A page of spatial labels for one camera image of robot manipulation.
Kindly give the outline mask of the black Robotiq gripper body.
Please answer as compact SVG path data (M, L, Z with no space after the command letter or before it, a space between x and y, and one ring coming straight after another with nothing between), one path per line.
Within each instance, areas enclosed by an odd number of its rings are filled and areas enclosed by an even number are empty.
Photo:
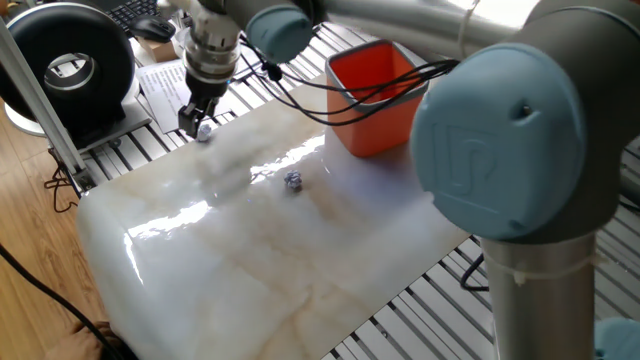
M227 81L208 83L192 74L186 75L185 83L191 92L189 102L196 106L208 106L213 99L223 97L228 89Z

